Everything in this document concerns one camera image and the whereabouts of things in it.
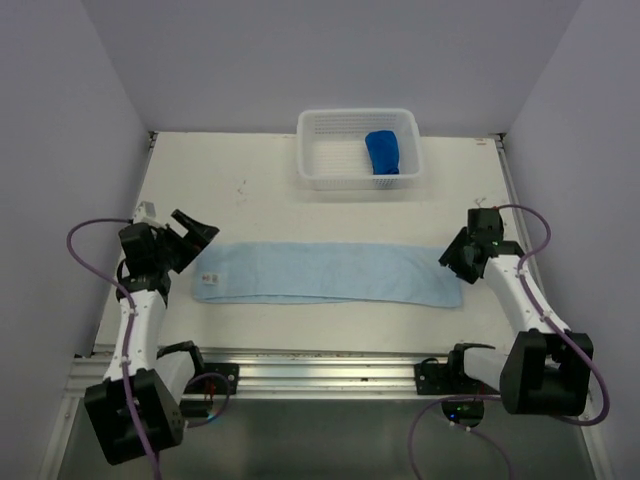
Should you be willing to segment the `light blue towel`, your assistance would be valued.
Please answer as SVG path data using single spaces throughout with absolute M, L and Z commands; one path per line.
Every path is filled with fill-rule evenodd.
M 463 304 L 439 248 L 370 243 L 243 242 L 198 257 L 193 298 L 209 304 Z

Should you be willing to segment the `dark blue towel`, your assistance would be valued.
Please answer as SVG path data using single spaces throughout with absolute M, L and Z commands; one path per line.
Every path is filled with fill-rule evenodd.
M 399 174 L 399 144 L 393 131 L 370 132 L 365 136 L 365 145 L 374 175 Z

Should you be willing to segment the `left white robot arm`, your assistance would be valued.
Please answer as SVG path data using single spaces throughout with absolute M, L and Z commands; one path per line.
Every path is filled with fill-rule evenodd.
M 194 421 L 186 419 L 184 393 L 200 391 L 208 400 L 222 393 L 230 399 L 239 376 L 236 364 L 205 363 L 192 341 L 159 344 L 170 275 L 185 270 L 219 233 L 180 210 L 171 217 L 184 234 L 157 222 L 148 202 L 140 204 L 132 218 L 119 220 L 123 257 L 114 276 L 80 263 L 114 287 L 120 309 L 113 356 L 102 380 L 86 388 L 85 409 L 109 464 L 144 457 L 156 479 L 162 476 L 161 452 L 180 445 L 187 429 L 205 426 L 220 415 L 199 411 Z

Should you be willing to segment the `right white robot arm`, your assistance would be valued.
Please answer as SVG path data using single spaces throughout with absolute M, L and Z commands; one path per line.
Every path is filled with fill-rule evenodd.
M 458 279 L 486 283 L 499 301 L 515 339 L 507 351 L 458 343 L 445 362 L 414 366 L 421 396 L 452 394 L 466 401 L 499 397 L 510 414 L 577 417 L 586 407 L 593 344 L 573 332 L 529 279 L 528 255 L 505 237 L 499 208 L 473 208 L 467 224 L 439 259 Z

